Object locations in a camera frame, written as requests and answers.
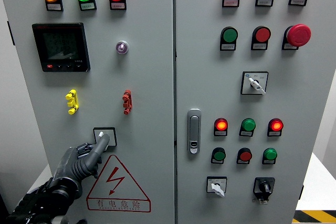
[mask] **digital power meter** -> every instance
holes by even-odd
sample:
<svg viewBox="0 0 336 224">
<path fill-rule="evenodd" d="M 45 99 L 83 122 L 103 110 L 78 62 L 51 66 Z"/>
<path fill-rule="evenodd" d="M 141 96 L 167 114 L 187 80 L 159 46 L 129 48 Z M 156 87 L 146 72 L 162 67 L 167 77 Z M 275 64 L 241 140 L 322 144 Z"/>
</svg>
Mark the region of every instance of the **digital power meter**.
<svg viewBox="0 0 336 224">
<path fill-rule="evenodd" d="M 90 70 L 83 23 L 33 24 L 32 27 L 44 72 Z"/>
</svg>

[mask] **triangle warning sign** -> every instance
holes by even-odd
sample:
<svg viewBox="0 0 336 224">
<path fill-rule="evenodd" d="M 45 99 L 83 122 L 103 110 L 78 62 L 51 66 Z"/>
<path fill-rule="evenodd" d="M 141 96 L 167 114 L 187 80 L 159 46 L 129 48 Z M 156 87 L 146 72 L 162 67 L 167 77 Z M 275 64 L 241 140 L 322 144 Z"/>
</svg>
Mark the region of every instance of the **triangle warning sign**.
<svg viewBox="0 0 336 224">
<path fill-rule="evenodd" d="M 115 155 L 107 159 L 86 202 L 95 211 L 151 211 L 148 196 Z"/>
</svg>

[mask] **green push button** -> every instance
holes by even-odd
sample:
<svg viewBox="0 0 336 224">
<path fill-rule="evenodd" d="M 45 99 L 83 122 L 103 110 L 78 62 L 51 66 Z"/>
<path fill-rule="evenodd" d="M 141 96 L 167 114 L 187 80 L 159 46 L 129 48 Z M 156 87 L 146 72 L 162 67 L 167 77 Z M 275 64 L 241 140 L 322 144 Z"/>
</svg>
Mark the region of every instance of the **green push button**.
<svg viewBox="0 0 336 224">
<path fill-rule="evenodd" d="M 267 160 L 275 160 L 277 156 L 278 153 L 274 148 L 268 148 L 264 151 L 264 157 Z"/>
<path fill-rule="evenodd" d="M 225 159 L 225 153 L 223 152 L 216 152 L 214 154 L 214 158 L 217 160 L 217 161 L 222 161 Z"/>
<path fill-rule="evenodd" d="M 232 28 L 225 30 L 223 33 L 223 39 L 228 43 L 235 41 L 237 37 L 238 37 L 237 31 Z"/>
<path fill-rule="evenodd" d="M 251 118 L 243 120 L 241 124 L 245 131 L 252 131 L 256 128 L 256 122 Z"/>
</svg>

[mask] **robotic hand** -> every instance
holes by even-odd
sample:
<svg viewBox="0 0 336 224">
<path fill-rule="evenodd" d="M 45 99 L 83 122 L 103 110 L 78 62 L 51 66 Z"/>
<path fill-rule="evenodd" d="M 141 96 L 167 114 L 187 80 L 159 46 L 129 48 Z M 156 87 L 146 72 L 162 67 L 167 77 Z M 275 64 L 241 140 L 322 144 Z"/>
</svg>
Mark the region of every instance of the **robotic hand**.
<svg viewBox="0 0 336 224">
<path fill-rule="evenodd" d="M 26 194 L 6 219 L 6 224 L 66 224 L 69 207 L 82 195 L 81 181 L 91 175 L 98 177 L 100 155 L 106 150 L 110 136 L 100 134 L 97 144 L 69 148 L 62 157 L 55 175 L 44 185 Z"/>
</svg>

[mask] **yellow terminal connector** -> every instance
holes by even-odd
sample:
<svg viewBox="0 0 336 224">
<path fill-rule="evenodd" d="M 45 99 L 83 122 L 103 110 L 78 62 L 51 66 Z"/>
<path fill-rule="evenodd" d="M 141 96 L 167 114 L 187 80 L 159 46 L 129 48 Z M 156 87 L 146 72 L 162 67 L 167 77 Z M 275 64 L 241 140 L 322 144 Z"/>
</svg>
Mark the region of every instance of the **yellow terminal connector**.
<svg viewBox="0 0 336 224">
<path fill-rule="evenodd" d="M 69 93 L 67 93 L 67 95 L 65 96 L 65 99 L 68 100 L 68 107 L 70 107 L 71 109 L 68 111 L 68 113 L 70 115 L 75 114 L 75 112 L 78 110 L 79 108 L 79 104 L 78 104 L 78 97 L 77 97 L 77 91 L 75 89 L 71 89 Z"/>
</svg>

